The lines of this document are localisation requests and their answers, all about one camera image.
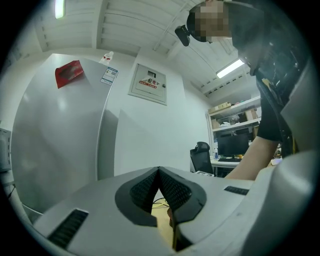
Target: wooden surface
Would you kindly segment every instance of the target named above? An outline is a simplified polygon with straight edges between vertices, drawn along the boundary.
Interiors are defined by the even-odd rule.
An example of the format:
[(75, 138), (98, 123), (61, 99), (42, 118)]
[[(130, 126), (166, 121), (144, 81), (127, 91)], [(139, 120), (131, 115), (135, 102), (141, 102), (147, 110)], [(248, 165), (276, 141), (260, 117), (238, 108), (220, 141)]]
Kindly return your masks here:
[[(157, 203), (165, 203), (164, 199), (158, 200)], [(152, 208), (151, 215), (156, 217), (158, 230), (163, 237), (163, 239), (167, 242), (167, 244), (172, 247), (174, 232), (172, 227), (169, 225), (170, 218), (167, 214), (167, 210), (169, 207), (154, 204)]]

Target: office chair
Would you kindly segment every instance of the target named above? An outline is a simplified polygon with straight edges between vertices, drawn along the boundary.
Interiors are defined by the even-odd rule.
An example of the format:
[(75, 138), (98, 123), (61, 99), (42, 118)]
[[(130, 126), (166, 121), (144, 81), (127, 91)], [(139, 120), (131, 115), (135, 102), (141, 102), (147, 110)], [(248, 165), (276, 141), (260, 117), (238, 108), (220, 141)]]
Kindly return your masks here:
[(210, 162), (210, 146), (206, 142), (199, 141), (194, 149), (190, 150), (190, 157), (195, 171), (214, 174)]

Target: refrigerator door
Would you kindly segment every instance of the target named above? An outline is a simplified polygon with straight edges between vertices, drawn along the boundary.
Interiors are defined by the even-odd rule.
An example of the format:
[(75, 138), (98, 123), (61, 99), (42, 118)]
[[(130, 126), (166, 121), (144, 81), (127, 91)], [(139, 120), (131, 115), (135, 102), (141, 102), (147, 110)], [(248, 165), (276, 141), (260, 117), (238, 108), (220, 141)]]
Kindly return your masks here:
[[(75, 60), (84, 73), (58, 89), (56, 68)], [(97, 180), (99, 130), (111, 89), (100, 82), (106, 70), (52, 54), (28, 85), (13, 124), (11, 164), (20, 200), (34, 211), (43, 213)]]

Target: black slot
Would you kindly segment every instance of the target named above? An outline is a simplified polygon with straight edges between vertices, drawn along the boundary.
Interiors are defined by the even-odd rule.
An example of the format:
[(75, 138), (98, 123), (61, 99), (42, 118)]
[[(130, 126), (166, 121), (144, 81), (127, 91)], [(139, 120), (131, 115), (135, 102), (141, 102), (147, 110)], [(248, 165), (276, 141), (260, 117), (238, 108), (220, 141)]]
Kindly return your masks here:
[(231, 193), (243, 195), (243, 196), (245, 196), (249, 192), (249, 189), (235, 187), (235, 186), (227, 186), (224, 190)]
[(88, 217), (89, 213), (75, 209), (68, 217), (53, 231), (48, 240), (61, 248), (66, 248), (74, 238), (75, 234)]
[(156, 73), (153, 73), (153, 72), (148, 70), (148, 76), (156, 78)]

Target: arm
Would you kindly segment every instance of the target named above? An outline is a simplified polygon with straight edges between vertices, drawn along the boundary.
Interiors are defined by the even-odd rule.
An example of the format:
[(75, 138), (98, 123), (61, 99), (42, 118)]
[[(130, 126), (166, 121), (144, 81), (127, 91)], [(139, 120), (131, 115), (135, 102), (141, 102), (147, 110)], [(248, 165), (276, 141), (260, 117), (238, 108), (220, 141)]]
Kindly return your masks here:
[(270, 163), (278, 144), (278, 141), (257, 136), (238, 166), (225, 178), (254, 181), (260, 170), (267, 167)]

